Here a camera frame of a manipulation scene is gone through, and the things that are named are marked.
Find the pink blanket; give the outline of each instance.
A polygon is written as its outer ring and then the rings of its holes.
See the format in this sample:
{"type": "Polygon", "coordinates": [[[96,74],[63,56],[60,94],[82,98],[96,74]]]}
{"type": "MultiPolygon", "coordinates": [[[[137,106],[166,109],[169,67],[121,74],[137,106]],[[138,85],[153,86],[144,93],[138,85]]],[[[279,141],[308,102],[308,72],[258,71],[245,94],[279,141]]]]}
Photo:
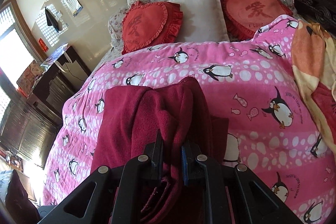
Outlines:
{"type": "Polygon", "coordinates": [[[246,164],[303,222],[323,222],[335,204],[335,161],[293,79],[297,25],[282,15],[250,41],[162,44],[104,63],[63,107],[44,203],[59,203],[89,175],[107,89],[193,76],[210,114],[230,120],[223,164],[246,164]]]}

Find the metal bolt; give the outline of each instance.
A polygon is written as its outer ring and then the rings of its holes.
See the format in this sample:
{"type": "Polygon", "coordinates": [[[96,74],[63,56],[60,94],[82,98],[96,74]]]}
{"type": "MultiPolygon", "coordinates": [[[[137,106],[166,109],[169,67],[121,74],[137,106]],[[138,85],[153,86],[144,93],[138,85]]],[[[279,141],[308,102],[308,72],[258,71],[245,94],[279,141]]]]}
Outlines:
{"type": "Polygon", "coordinates": [[[197,160],[199,161],[206,161],[208,159],[207,156],[203,155],[203,154],[200,154],[197,156],[197,160]]]}
{"type": "Polygon", "coordinates": [[[98,168],[98,172],[100,174],[105,174],[108,170],[109,170],[109,168],[107,166],[101,166],[101,167],[98,168]]]}
{"type": "Polygon", "coordinates": [[[146,161],[146,160],[148,160],[148,156],[147,155],[140,155],[138,157],[138,161],[146,161]]]}
{"type": "Polygon", "coordinates": [[[238,164],[237,170],[240,172],[245,172],[247,170],[247,166],[245,164],[238,164]]]}

